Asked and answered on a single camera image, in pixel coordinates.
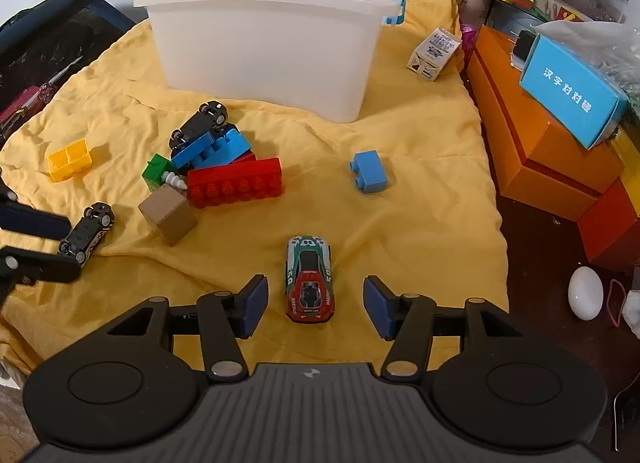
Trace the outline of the black toy car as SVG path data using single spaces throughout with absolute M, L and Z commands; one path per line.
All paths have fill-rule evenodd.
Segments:
M 219 132 L 227 125 L 228 110 L 221 102 L 211 100 L 200 105 L 198 111 L 169 138 L 169 148 L 178 150 L 208 132 Z
M 84 267 L 91 253 L 114 225 L 115 215 L 107 203 L 96 202 L 85 208 L 79 222 L 58 245 L 58 255 L 73 258 Z

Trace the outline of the green red race car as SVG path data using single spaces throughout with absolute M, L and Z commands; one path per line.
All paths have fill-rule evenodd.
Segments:
M 285 304 L 288 318 L 297 323 L 328 322 L 334 315 L 331 246 L 318 235 L 288 240 Z

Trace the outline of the yellow duplo block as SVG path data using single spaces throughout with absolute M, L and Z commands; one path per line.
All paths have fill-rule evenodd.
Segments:
M 92 165 L 92 157 L 85 139 L 47 156 L 49 176 L 55 183 L 69 179 Z

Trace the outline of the yellow cloth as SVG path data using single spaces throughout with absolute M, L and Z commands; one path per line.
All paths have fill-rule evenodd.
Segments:
M 135 26 L 2 149 L 3 179 L 22 201 L 71 220 L 103 201 L 116 218 L 76 282 L 14 291 L 1 313 L 2 360 L 32 371 L 151 296 L 191 305 L 215 290 L 239 290 L 258 273 L 268 278 L 270 298 L 242 345 L 251 363 L 380 363 L 387 345 L 362 306 L 368 275 L 442 306 L 473 296 L 506 306 L 506 241 L 480 116 L 455 62 L 433 82 L 406 66 L 438 27 L 459 31 L 456 0 L 408 0 L 405 22 L 381 31 L 354 123 L 228 100 L 256 156 L 280 160 L 283 194 L 199 210 L 196 227 L 168 246 L 138 209 L 149 195 L 141 174 L 203 96 L 166 85 L 151 27 Z M 92 165 L 55 183 L 47 156 L 79 139 Z M 349 162 L 369 150 L 378 153 L 387 186 L 364 194 Z M 286 250 L 296 235 L 318 235 L 331 246 L 335 311 L 328 322 L 297 323 L 286 314 Z

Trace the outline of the red long building block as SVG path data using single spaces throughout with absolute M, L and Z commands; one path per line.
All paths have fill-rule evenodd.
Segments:
M 188 200 L 199 209 L 241 201 L 275 198 L 282 194 L 278 158 L 198 168 L 188 173 Z

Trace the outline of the light blue small block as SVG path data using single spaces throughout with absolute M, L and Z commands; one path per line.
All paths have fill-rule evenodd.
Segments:
M 386 188 L 387 176 L 375 150 L 356 153 L 349 167 L 355 175 L 356 187 L 364 194 L 373 194 Z

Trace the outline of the white screw toy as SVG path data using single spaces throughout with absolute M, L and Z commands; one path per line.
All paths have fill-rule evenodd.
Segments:
M 188 190 L 188 185 L 186 184 L 186 182 L 178 174 L 171 171 L 163 172 L 162 182 L 179 192 Z

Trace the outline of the blue airplane block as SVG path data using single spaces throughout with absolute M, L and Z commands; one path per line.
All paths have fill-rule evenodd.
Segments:
M 224 133 L 207 132 L 176 153 L 171 162 L 179 171 L 228 165 L 250 152 L 250 143 L 235 128 Z

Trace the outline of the black bag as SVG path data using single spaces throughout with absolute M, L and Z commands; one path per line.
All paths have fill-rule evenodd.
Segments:
M 45 0 L 1 25 L 1 141 L 134 26 L 105 0 Z

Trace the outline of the orange box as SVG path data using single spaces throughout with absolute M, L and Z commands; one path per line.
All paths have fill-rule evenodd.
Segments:
M 588 151 L 520 86 L 514 43 L 481 27 L 466 74 L 496 173 L 509 198 L 576 222 L 620 177 L 623 163 L 602 144 Z

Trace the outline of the red box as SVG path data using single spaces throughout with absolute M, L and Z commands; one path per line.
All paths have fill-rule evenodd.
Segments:
M 590 264 L 614 272 L 639 265 L 639 212 L 620 179 L 577 222 Z

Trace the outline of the small milk carton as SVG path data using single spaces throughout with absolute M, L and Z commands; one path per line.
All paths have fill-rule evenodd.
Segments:
M 462 41 L 443 28 L 436 28 L 412 52 L 407 68 L 429 81 L 435 81 Z

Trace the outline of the yellow box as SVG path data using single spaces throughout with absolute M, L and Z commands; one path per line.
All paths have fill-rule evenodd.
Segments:
M 632 188 L 639 186 L 639 150 L 622 127 L 617 128 L 611 144 L 624 165 L 620 179 L 630 192 Z

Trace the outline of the blue card box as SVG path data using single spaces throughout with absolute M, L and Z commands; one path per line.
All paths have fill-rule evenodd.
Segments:
M 587 150 L 605 142 L 629 108 L 624 91 L 568 47 L 533 41 L 520 85 Z

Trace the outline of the wooden puzzle tray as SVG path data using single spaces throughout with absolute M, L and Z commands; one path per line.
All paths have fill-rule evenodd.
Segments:
M 587 17 L 558 0 L 488 0 L 485 24 L 515 40 L 521 30 L 556 20 L 584 22 Z

